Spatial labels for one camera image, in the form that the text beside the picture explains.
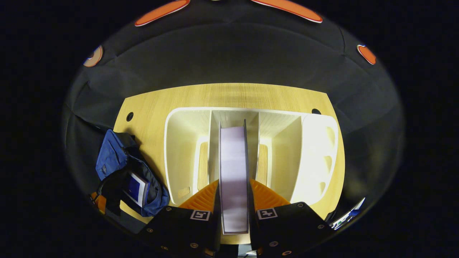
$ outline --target blue book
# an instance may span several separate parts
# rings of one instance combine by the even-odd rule
[[[137,205],[143,207],[146,204],[146,198],[150,183],[140,176],[129,172],[124,182],[123,192],[129,196]]]

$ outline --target black fabric backdrop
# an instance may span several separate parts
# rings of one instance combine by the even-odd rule
[[[358,44],[365,43],[326,17],[317,24],[247,0],[194,0],[148,25],[130,22],[102,43],[101,62],[82,67],[70,88],[63,116],[69,167],[83,192],[97,187],[104,131],[95,127],[112,129],[126,97],[191,84],[287,85],[328,94],[346,154],[336,215],[363,197],[365,208],[396,171],[404,118],[383,62],[370,65]]]

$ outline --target bag strap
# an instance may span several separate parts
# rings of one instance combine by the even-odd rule
[[[99,212],[105,215],[105,205],[107,199],[104,196],[97,194],[97,192],[93,192],[90,194],[90,200],[92,204],[95,205],[97,209],[99,209]]]

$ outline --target orange sticker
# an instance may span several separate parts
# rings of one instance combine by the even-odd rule
[[[277,9],[281,9],[281,10],[296,14],[312,22],[322,23],[323,21],[322,17],[320,17],[314,11],[304,6],[301,6],[299,4],[296,4],[294,2],[290,2],[288,0],[252,0],[252,1],[254,1],[255,3],[259,3],[261,5],[274,7]]]
[[[376,57],[371,51],[364,45],[357,45],[357,51],[367,60],[370,64],[376,64]]]
[[[158,7],[151,12],[145,14],[140,18],[138,21],[135,22],[135,26],[143,26],[145,24],[151,23],[154,20],[157,20],[163,16],[168,15],[169,13],[173,13],[182,9],[183,7],[187,6],[190,3],[190,0],[177,0],[174,2],[170,2],[165,4],[161,7]]]
[[[102,49],[102,46],[99,46],[94,50],[94,52],[84,61],[83,65],[86,67],[93,67],[96,65],[101,59],[102,59],[102,54],[104,53],[104,50]]]

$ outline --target white book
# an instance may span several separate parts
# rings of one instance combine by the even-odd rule
[[[224,235],[248,233],[246,127],[221,128],[220,201]]]

